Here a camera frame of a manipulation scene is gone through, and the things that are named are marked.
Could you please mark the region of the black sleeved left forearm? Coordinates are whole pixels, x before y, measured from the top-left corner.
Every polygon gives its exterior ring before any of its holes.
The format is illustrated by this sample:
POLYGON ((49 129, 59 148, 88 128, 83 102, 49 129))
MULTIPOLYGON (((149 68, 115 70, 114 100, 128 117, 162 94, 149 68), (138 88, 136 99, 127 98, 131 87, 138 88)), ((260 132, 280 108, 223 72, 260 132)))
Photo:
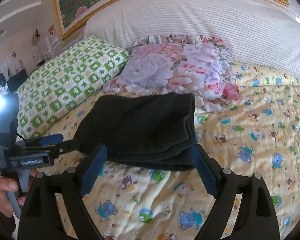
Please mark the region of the black sleeved left forearm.
POLYGON ((15 228, 15 219, 8 218, 0 212, 0 240, 14 240, 12 235, 15 228))

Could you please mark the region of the person's left hand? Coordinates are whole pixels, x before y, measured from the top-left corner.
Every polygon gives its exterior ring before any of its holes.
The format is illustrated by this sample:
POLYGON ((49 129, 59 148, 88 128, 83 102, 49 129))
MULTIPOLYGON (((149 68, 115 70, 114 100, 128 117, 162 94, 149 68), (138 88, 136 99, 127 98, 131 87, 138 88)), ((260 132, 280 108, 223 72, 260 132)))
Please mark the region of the person's left hand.
POLYGON ((7 193, 17 192, 19 184, 16 180, 0 175, 0 212, 8 218, 14 213, 12 204, 10 203, 7 193))

